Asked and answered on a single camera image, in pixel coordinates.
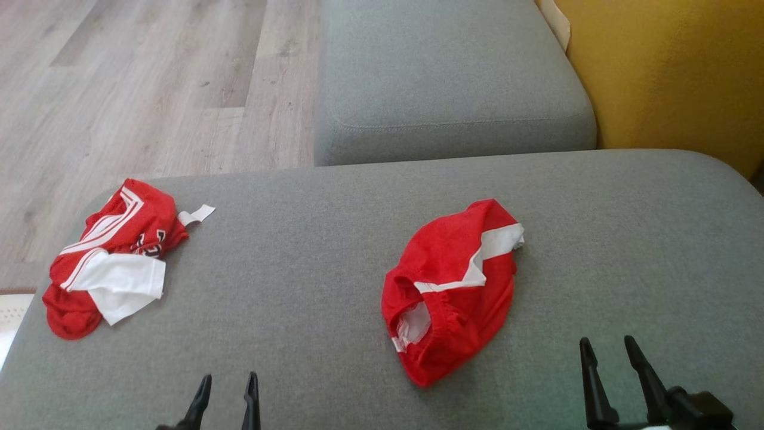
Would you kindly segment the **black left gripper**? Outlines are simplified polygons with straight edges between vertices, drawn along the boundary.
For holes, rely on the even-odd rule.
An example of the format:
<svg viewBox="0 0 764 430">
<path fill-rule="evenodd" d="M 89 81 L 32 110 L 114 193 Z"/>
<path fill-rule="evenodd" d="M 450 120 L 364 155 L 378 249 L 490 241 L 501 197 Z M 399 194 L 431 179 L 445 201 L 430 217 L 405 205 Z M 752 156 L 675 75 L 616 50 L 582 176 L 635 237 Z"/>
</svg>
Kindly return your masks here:
<svg viewBox="0 0 764 430">
<path fill-rule="evenodd" d="M 175 426 L 158 425 L 155 430 L 201 429 L 203 414 L 207 410 L 211 390 L 212 376 L 207 374 L 203 376 L 185 416 Z M 248 376 L 244 399 L 246 409 L 241 429 L 260 430 L 260 397 L 256 372 L 251 372 Z"/>
</svg>

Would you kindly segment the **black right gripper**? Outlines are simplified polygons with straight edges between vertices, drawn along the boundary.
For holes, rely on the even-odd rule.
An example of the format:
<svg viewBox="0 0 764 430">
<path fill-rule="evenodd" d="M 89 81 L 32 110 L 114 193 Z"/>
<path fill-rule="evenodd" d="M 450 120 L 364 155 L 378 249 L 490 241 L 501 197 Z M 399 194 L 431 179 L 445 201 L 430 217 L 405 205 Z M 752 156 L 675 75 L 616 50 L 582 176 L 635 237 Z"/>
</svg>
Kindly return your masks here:
<svg viewBox="0 0 764 430">
<path fill-rule="evenodd" d="M 646 403 L 648 423 L 621 425 L 622 429 L 736 429 L 734 414 L 709 391 L 688 394 L 679 386 L 666 390 L 636 339 L 623 338 L 629 362 L 636 371 Z M 584 405 L 589 429 L 617 429 L 619 415 L 604 390 L 598 361 L 589 338 L 579 343 Z"/>
</svg>

